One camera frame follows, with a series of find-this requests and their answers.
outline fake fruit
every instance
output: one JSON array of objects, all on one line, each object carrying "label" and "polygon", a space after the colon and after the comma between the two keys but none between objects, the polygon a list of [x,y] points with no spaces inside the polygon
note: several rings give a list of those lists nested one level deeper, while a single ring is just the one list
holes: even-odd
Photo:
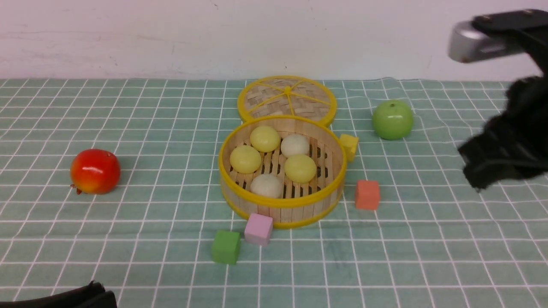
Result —
[{"label": "fake fruit", "polygon": [[406,137],[413,130],[413,110],[400,100],[382,102],[373,112],[373,129],[386,140]]},{"label": "fake fruit", "polygon": [[110,192],[120,180],[120,163],[111,152],[87,149],[80,152],[70,168],[71,187],[82,192],[102,195]]}]

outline yellow steamer rim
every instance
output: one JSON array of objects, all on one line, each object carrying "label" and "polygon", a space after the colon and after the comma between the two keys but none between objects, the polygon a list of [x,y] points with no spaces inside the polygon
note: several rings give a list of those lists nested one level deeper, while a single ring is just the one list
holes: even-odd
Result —
[{"label": "yellow steamer rim", "polygon": [[247,85],[238,97],[243,122],[264,116],[307,118],[328,127],[335,119],[335,95],[324,85],[298,76],[272,76]]},{"label": "yellow steamer rim", "polygon": [[[308,137],[317,177],[304,185],[288,180],[283,170],[286,158],[279,147],[261,153],[262,166],[255,173],[240,174],[233,170],[230,153],[237,146],[250,145],[251,132],[261,125],[273,127],[282,138],[293,133]],[[329,214],[343,194],[346,168],[347,154],[339,138],[325,125],[293,115],[263,116],[243,123],[228,135],[219,155],[221,190],[228,205],[244,219],[251,213],[270,216],[277,229],[306,226]],[[268,198],[249,191],[252,180],[262,173],[275,174],[283,181],[282,198]]]}]

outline yellow bun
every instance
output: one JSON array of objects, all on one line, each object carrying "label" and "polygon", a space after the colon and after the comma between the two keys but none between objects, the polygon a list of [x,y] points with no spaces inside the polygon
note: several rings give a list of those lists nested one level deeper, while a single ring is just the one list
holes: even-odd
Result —
[{"label": "yellow bun", "polygon": [[230,165],[242,174],[257,171],[261,162],[261,154],[249,145],[241,145],[230,153]]},{"label": "yellow bun", "polygon": [[279,147],[280,136],[274,128],[261,125],[255,128],[249,136],[251,145],[260,152],[272,152]]},{"label": "yellow bun", "polygon": [[286,176],[293,182],[310,182],[317,174],[316,163],[307,155],[297,154],[287,158],[283,166]]}]

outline white bun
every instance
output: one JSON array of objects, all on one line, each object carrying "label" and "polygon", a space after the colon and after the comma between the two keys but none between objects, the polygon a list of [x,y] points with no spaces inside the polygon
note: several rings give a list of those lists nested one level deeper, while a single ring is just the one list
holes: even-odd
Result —
[{"label": "white bun", "polygon": [[282,140],[280,150],[285,157],[298,154],[307,155],[310,152],[310,144],[305,136],[292,134]]},{"label": "white bun", "polygon": [[252,193],[267,198],[280,198],[283,194],[282,182],[273,174],[261,174],[251,182]]}]

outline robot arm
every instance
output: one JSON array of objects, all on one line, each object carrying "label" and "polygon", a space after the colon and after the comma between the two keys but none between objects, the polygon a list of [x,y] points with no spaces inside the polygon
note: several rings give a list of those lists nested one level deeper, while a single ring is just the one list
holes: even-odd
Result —
[{"label": "robot arm", "polygon": [[448,54],[457,62],[525,52],[543,74],[512,83],[506,91],[505,110],[459,146],[467,181],[480,192],[500,180],[543,175],[548,171],[548,12],[477,16],[453,30]]}]

